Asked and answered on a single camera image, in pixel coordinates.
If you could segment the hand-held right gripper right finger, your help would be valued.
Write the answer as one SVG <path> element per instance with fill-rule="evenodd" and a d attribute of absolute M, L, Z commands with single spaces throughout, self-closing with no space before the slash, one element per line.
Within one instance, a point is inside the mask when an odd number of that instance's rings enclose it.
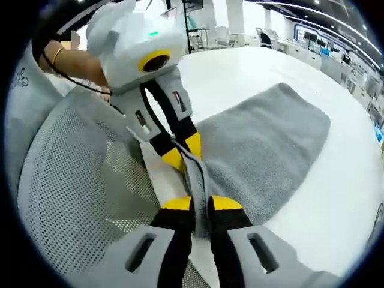
<path fill-rule="evenodd" d="M 333 275 L 314 271 L 296 250 L 263 226 L 254 226 L 228 197 L 208 200 L 211 250 L 221 287 L 332 287 Z"/>

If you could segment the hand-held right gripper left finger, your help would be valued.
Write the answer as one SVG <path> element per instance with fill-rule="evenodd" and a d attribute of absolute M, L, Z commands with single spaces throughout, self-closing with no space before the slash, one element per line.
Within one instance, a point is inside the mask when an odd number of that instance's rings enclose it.
<path fill-rule="evenodd" d="M 113 242 L 101 263 L 75 274 L 72 287 L 182 287 L 191 253 L 194 204 L 190 196 L 167 201 L 150 225 Z"/>

